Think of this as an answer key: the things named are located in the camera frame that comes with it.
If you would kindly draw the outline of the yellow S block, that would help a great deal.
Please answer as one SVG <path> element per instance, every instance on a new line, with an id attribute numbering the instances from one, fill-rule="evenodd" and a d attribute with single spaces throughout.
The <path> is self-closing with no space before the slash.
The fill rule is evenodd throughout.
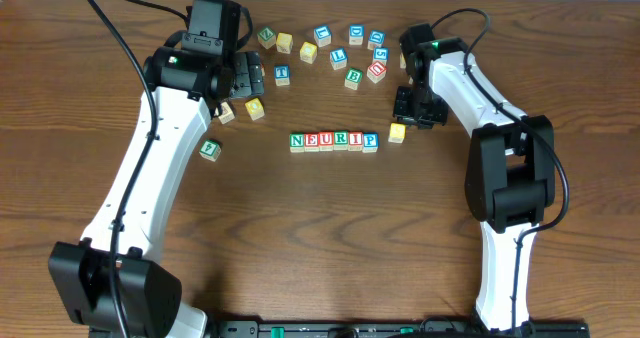
<path id="1" fill-rule="evenodd" d="M 388 135 L 388 141 L 390 143 L 401 144 L 406 137 L 407 127 L 400 123 L 391 123 Z"/>

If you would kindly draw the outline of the green R block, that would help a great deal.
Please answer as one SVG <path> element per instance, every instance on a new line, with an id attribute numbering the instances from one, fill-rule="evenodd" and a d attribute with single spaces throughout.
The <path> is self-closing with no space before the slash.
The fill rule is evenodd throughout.
<path id="1" fill-rule="evenodd" d="M 348 131 L 334 131 L 333 132 L 333 150 L 347 151 L 349 147 L 348 136 L 349 136 Z"/>

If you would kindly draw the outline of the red E block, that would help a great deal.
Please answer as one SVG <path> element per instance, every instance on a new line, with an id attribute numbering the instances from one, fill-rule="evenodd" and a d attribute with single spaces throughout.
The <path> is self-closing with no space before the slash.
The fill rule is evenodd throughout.
<path id="1" fill-rule="evenodd" d="M 305 152 L 318 152 L 319 148 L 319 134 L 318 133 L 305 133 L 304 134 L 304 151 Z"/>

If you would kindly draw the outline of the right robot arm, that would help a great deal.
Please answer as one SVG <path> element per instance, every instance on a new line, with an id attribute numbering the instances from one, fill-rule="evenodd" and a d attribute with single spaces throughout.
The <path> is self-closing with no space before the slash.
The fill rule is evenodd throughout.
<path id="1" fill-rule="evenodd" d="M 419 24 L 399 44 L 411 84 L 397 90 L 397 121 L 430 129 L 454 114 L 470 137 L 464 190 L 483 244 L 477 321 L 488 334 L 521 335 L 535 230 L 555 198 L 552 125 L 506 100 L 461 39 L 437 39 Z"/>

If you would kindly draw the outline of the blue P block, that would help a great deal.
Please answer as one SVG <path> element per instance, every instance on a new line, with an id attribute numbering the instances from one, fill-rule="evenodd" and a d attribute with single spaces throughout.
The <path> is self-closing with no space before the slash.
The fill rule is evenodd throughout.
<path id="1" fill-rule="evenodd" d="M 363 153 L 375 153 L 379 147 L 379 135 L 377 133 L 363 134 Z"/>

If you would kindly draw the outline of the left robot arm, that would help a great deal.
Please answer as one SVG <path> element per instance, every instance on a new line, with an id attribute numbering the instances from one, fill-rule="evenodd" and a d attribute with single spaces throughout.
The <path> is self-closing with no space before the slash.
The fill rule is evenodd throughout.
<path id="1" fill-rule="evenodd" d="M 194 151 L 225 101 L 264 91 L 259 54 L 247 49 L 249 11 L 193 0 L 185 26 L 134 68 L 141 108 L 114 183 L 76 243 L 55 244 L 48 269 L 70 320 L 93 337 L 202 337 L 207 314 L 185 303 L 161 266 L 166 226 Z"/>

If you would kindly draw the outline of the green N block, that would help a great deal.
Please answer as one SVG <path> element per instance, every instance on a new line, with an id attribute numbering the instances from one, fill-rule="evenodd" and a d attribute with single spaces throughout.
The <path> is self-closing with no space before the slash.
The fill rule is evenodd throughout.
<path id="1" fill-rule="evenodd" d="M 303 133 L 291 133 L 289 135 L 289 149 L 291 153 L 302 153 L 305 151 Z"/>

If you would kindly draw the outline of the red I block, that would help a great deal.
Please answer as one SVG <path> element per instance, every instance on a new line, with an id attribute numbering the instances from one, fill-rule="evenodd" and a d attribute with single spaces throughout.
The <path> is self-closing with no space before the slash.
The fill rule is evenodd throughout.
<path id="1" fill-rule="evenodd" d="M 362 132 L 349 132 L 348 133 L 348 150 L 362 151 L 364 147 L 363 138 L 364 138 L 364 134 Z"/>

